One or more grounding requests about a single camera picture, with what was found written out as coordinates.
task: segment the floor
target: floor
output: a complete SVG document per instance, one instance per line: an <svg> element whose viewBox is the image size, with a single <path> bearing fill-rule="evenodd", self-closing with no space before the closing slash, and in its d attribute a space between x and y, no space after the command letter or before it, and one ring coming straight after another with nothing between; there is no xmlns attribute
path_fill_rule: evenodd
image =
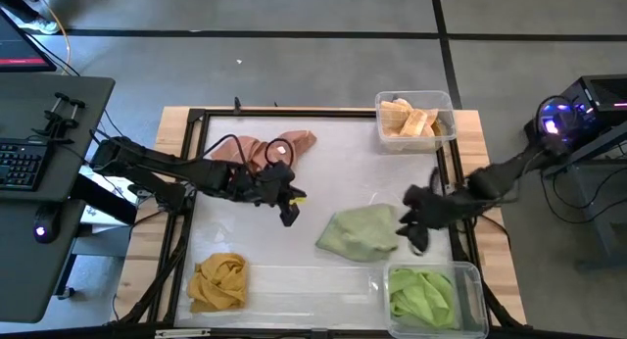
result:
<svg viewBox="0 0 627 339"><path fill-rule="evenodd" d="M479 110L490 156L499 162L524 147L521 127L545 97L582 74L627 73L625 0L441 0L439 24L432 0L50 1L76 34L72 66L117 81L109 111L145 145L153 143L166 105L231 105L238 96L252 106L371 107L379 91L440 89L454 97L458 91L456 104ZM452 36L443 57L436 33L444 26L483 40ZM341 33L347 31L361 38ZM511 36L493 41L489 34ZM542 41L517 36L524 34ZM605 35L619 36L599 41ZM65 57L61 36L39 39ZM524 178L522 188L521 201L506 206L504 216L528 322L623 337L627 271L577 272L574 263L598 251L590 225L552 217L537 175ZM107 321L120 271L121 261L80 258L71 277L80 297L53 300L37 324L0 323L0 332Z"/></svg>

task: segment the keyboard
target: keyboard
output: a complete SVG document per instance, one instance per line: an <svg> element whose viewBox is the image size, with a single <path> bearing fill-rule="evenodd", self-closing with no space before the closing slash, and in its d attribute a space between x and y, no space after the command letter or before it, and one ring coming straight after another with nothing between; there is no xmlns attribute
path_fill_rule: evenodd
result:
<svg viewBox="0 0 627 339"><path fill-rule="evenodd" d="M0 190L36 191L51 150L36 138L0 138Z"/></svg>

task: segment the green cloth in container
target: green cloth in container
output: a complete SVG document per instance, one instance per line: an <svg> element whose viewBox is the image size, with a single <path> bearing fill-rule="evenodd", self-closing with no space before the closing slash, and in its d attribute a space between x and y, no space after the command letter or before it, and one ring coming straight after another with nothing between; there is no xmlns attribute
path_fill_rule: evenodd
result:
<svg viewBox="0 0 627 339"><path fill-rule="evenodd" d="M387 258L399 243L396 209L387 204L338 212L315 245L357 262Z"/></svg>
<svg viewBox="0 0 627 339"><path fill-rule="evenodd" d="M457 327L454 289L446 276L433 271L394 269L389 274L388 291L395 321L440 329Z"/></svg>

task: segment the computer monitor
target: computer monitor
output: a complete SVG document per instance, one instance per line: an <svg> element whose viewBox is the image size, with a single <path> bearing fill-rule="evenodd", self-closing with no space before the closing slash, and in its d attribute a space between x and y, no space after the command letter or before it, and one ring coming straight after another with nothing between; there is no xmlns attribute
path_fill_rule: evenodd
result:
<svg viewBox="0 0 627 339"><path fill-rule="evenodd" d="M0 10L0 73L56 69L52 61Z"/></svg>

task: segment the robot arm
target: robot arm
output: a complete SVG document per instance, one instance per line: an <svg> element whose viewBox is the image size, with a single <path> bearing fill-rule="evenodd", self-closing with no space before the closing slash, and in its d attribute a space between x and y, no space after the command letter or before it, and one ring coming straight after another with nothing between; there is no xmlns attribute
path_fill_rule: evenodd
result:
<svg viewBox="0 0 627 339"><path fill-rule="evenodd" d="M283 162L268 164L251 172L244 164L213 161L202 157L183 160L173 155L147 149L126 137L100 142L91 167L104 176L125 177L140 189L155 195L159 205L168 211L179 211L187 189L179 182L166 182L155 173L187 181L204 194L255 206L277 205L285 226L291 226L299 214L294 203L306 197L292 187L294 172Z"/></svg>
<svg viewBox="0 0 627 339"><path fill-rule="evenodd" d="M410 210L401 218L404 226L397 234L406 236L413 246L424 252L429 245L428 229L440 229L460 219L480 216L502 203L522 175L551 166L566 154L561 138L550 134L504 163L475 170L466 177L465 185L449 195L434 192L433 178L432 186L412 185L403 199Z"/></svg>

